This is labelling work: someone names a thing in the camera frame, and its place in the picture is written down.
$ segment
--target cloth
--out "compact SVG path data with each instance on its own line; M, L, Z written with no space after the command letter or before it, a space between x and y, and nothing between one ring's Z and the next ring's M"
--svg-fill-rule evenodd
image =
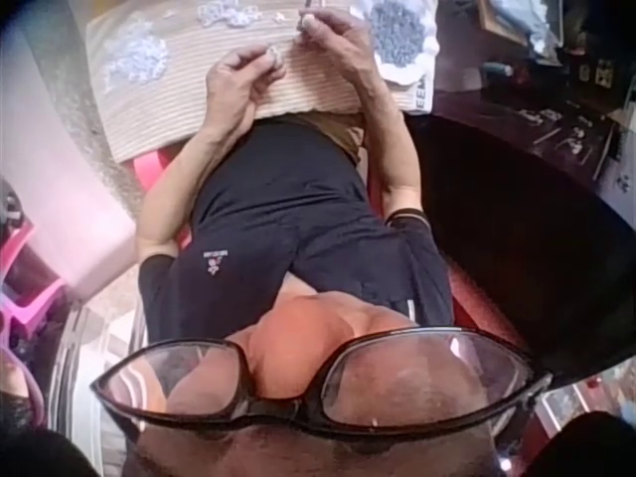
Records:
M258 123L203 186L192 242L139 270L149 342L225 338L258 321L290 271L413 316L452 322L444 260L428 224L371 209L347 154L313 127Z
M322 3L347 10L352 1ZM355 91L327 59L293 46L301 5L290 0L239 0L241 8L257 7L261 14L259 20L242 29L222 23L203 28L197 18L197 4L180 0L129 0L92 20L85 34L90 82L113 159L124 162L194 134L205 114L206 72L228 50L253 43L254 39L272 44L286 61L288 71L285 79L272 86L257 117L306 111L358 112ZM274 21L277 13L285 18L281 23ZM125 29L137 21L148 24L148 31L122 41ZM165 58L157 52L163 52L162 41ZM165 61L165 68L159 65L157 79L111 80L109 69L116 62L130 61L130 52L122 57L121 48L113 44L130 42L136 42L133 51L142 57L141 66L144 61ZM149 52L145 60L144 48ZM430 112L433 74L431 69L409 87L391 86L397 105L406 111Z

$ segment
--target eyeglasses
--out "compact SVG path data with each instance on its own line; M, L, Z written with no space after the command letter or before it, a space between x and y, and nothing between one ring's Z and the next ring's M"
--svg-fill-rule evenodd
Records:
M224 340L149 346L91 388L133 442L146 424L200 431L279 424L330 439L393 443L485 423L501 450L519 436L550 380L488 333L411 328L345 343L299 397L259 397L242 348Z

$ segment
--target black shirt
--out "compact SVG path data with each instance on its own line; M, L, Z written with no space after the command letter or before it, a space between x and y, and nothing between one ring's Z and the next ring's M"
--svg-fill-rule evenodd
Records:
M192 242L139 270L149 341L225 338L258 321L290 271L422 326L452 323L428 224L373 212L353 163L310 126L258 123L204 184Z

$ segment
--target pink plastic object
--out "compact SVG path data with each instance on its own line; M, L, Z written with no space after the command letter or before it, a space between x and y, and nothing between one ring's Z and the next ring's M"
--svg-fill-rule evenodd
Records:
M17 324L29 340L47 315L47 311L64 288L64 281L58 278L47 286L26 306L20 306L0 292L0 312L7 322Z
M139 156L132 161L135 176L144 191L150 190L155 182L159 180L172 159L174 157L169 154L168 149L159 149ZM190 243L191 239L192 236L187 229L183 229L177 236L177 241L181 248Z
M9 239L5 242L0 250L0 281L3 281L13 262L20 254L20 250L24 248L27 241L33 234L33 225L25 222L18 230L13 231Z
M27 382L27 388L29 389L29 400L33 406L33 424L38 426L44 424L45 408L44 397L42 391L36 382L35 378L29 371L29 369L22 363L16 355L9 349L8 346L0 345L0 353L4 353L9 357L9 360L22 371L24 379Z

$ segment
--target person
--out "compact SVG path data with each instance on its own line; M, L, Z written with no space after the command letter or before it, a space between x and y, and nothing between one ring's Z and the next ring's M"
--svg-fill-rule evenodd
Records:
M348 149L357 137L352 128L333 133L332 122L311 114L254 121L268 88L286 74L267 45L258 45L211 68L203 125L147 193L136 233L149 342L232 342L242 349L255 393L266 399L301 396L352 340L453 322L446 264L422 205L417 152L378 72L369 29L345 12L300 14L297 48L326 54L360 99L384 216L372 209L357 151ZM192 241L180 249L185 224ZM420 345L356 361L365 378L339 384L340 393L347 388L356 398L335 398L331 412L366 424L370 408L383 401L374 425L402 425L413 406L423 421L485 406L480 383L448 352L448 342ZM155 411L210 414L213 402L230 401L236 358L219 359L206 358L174 387L159 387L165 395L157 393ZM418 379L431 387L414 390ZM147 424L124 474L410 476L424 475L422 466L425 475L496 472L487 424L378 452L268 425L212 435Z

